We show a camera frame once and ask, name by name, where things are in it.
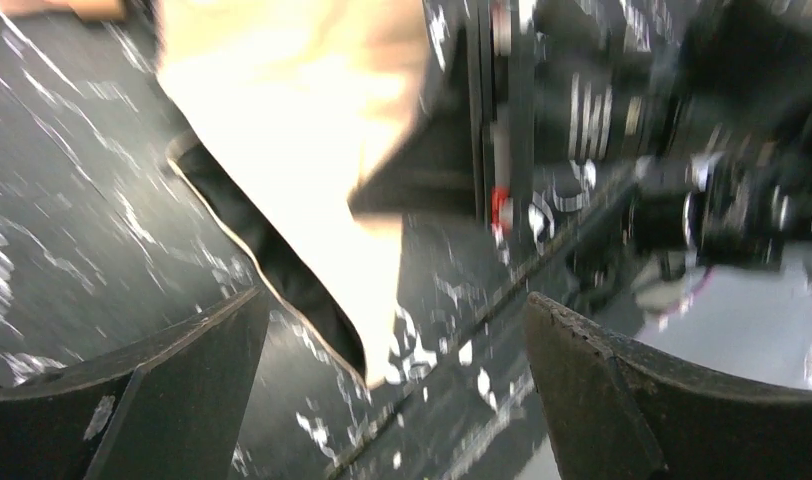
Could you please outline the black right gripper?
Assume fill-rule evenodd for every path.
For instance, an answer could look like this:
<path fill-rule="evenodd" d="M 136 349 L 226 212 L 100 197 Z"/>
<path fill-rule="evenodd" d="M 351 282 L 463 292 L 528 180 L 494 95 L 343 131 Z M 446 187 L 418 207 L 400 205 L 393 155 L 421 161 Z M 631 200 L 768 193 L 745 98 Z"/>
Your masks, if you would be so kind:
<path fill-rule="evenodd" d="M 574 170 L 663 151 L 694 1 L 469 1 L 434 107 L 348 199 L 355 215 L 511 226 L 539 162 Z"/>

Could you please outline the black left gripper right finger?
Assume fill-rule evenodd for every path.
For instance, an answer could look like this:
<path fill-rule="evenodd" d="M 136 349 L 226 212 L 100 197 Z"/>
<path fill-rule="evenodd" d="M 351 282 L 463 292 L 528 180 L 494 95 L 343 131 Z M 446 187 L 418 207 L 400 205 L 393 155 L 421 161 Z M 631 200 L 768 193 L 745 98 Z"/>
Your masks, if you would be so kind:
<path fill-rule="evenodd" d="M 682 360 L 533 293 L 532 377 L 564 479 L 812 479 L 812 391 Z"/>

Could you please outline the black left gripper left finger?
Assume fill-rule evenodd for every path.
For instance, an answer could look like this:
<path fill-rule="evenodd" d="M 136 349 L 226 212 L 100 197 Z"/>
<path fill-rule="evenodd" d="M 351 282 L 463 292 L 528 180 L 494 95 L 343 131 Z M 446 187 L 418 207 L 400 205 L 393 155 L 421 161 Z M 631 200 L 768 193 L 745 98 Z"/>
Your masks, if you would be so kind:
<path fill-rule="evenodd" d="M 223 479 L 269 324 L 260 289 L 0 388 L 0 479 Z"/>

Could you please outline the beige and black folding umbrella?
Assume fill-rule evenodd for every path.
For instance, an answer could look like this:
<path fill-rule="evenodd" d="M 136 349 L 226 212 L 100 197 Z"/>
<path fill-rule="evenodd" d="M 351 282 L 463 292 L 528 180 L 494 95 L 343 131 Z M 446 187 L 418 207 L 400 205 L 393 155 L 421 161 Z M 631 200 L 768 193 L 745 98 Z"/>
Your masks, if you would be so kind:
<path fill-rule="evenodd" d="M 402 383 L 403 223 L 348 195 L 417 119 L 419 1 L 163 1 L 157 78 L 218 164 L 357 329 L 366 384 Z"/>

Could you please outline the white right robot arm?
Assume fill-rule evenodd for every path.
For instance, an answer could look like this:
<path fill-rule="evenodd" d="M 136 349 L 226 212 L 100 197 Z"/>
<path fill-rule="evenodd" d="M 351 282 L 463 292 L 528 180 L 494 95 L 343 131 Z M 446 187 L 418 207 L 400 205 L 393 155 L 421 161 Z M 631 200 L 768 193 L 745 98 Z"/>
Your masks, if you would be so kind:
<path fill-rule="evenodd" d="M 449 1 L 425 6 L 424 120 L 350 195 L 555 237 L 600 167 L 631 162 L 640 252 L 775 268 L 812 239 L 812 1 Z"/>

